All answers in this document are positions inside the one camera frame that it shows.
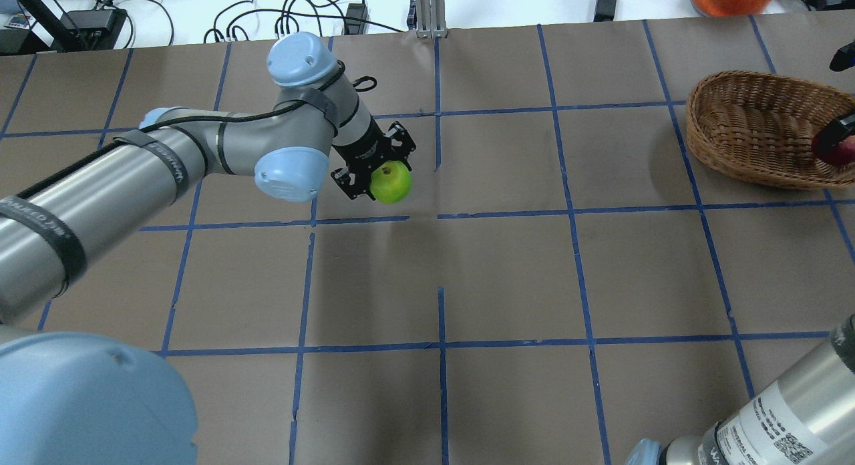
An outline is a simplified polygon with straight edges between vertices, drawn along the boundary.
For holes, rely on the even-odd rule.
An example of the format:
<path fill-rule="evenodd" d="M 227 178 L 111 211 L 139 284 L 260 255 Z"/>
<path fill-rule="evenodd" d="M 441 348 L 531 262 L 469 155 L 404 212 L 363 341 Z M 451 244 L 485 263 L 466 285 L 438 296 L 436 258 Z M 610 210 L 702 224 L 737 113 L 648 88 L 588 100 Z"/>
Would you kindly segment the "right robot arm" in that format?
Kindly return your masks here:
<path fill-rule="evenodd" d="M 708 168 L 784 189 L 853 187 L 853 97 L 748 70 L 705 76 L 687 100 L 688 148 Z M 629 464 L 852 464 L 853 316 L 702 436 L 641 440 Z"/>

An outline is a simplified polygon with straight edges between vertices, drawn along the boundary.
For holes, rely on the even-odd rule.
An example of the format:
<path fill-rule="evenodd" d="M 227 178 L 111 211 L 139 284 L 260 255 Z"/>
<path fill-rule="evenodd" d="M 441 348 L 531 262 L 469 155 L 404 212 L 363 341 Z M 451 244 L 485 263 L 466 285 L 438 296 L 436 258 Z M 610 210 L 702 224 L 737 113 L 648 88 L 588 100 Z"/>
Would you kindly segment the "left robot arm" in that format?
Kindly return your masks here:
<path fill-rule="evenodd" d="M 379 127 L 318 36 L 278 39 L 266 66 L 279 89 L 271 112 L 156 108 L 138 129 L 2 198 L 3 464 L 196 463 L 196 406 L 165 359 L 17 323 L 206 176 L 250 176 L 291 202 L 314 200 L 331 179 L 350 199 L 378 200 L 384 166 L 411 169 L 409 132 Z"/>

